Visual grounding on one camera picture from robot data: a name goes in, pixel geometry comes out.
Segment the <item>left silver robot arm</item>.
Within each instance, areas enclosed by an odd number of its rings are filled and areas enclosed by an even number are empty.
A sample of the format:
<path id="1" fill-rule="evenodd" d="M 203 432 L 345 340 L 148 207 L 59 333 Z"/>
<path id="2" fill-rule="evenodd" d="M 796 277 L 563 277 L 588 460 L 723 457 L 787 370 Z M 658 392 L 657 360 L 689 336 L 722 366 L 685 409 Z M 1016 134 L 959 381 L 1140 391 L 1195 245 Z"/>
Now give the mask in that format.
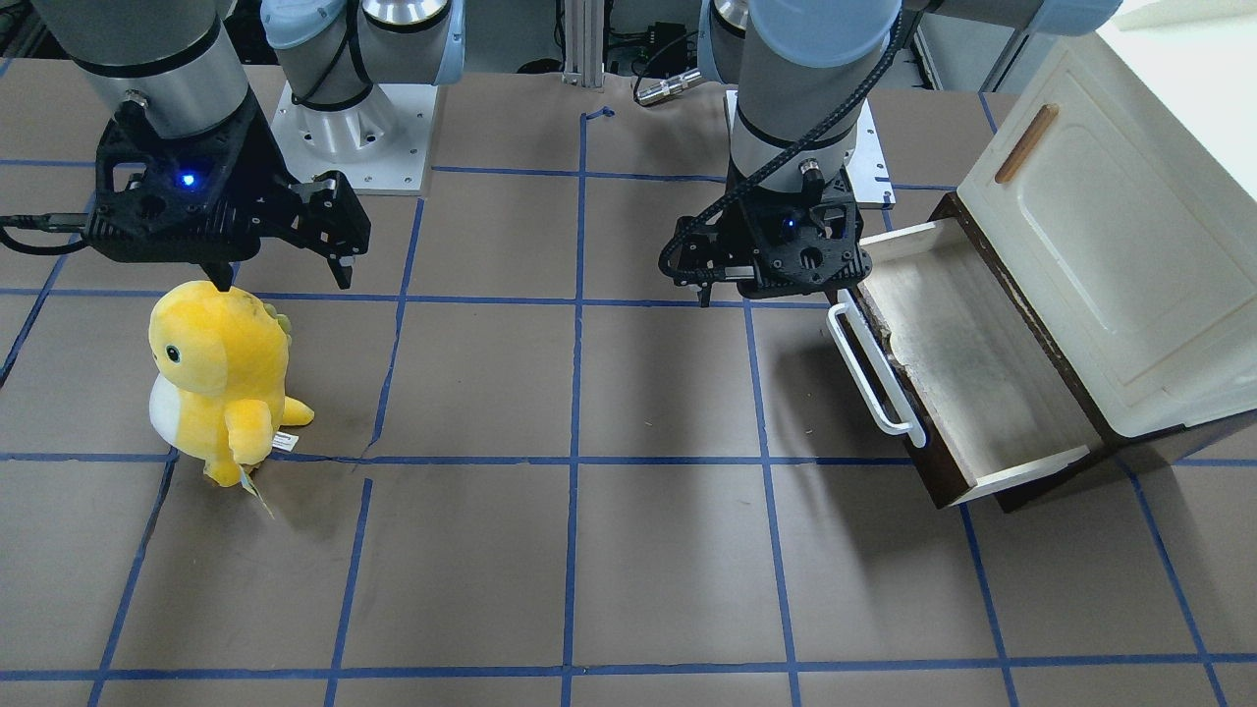
<path id="1" fill-rule="evenodd" d="M 910 15 L 1081 36 L 1117 1 L 709 1 L 723 39 L 703 65 L 734 83 L 727 192 L 675 223 L 659 270 L 708 307 L 714 286 L 781 299 L 859 286 L 874 260 L 848 175 L 859 113 L 892 67 Z"/>

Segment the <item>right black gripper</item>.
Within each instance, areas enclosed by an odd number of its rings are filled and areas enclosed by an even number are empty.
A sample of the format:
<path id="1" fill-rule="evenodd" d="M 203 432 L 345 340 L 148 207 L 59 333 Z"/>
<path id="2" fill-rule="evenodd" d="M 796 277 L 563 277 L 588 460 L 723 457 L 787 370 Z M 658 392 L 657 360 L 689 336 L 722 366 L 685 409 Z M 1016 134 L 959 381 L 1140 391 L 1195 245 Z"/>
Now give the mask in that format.
<path id="1" fill-rule="evenodd" d="M 339 291 L 349 289 L 354 259 L 371 242 L 371 220 L 349 176 L 328 171 L 298 181 L 254 93 L 205 131 L 201 146 L 207 204 L 201 209 L 205 253 L 199 268 L 216 291 L 233 291 L 239 260 L 256 255 L 264 239 L 321 255 Z"/>

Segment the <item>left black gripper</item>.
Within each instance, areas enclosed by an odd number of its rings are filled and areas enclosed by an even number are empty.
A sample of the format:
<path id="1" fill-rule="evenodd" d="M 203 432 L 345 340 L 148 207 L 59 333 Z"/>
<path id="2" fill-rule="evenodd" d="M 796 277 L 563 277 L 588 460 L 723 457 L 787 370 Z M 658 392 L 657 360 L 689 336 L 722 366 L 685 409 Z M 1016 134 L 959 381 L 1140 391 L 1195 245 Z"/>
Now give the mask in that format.
<path id="1" fill-rule="evenodd" d="M 711 286 L 720 268 L 745 274 L 744 278 L 727 279 L 738 288 L 758 288 L 757 264 L 749 231 L 745 229 L 740 204 L 733 203 L 714 221 L 696 225 L 678 247 L 678 270 L 683 270 L 680 286 L 695 291 L 696 304 L 711 304 Z"/>

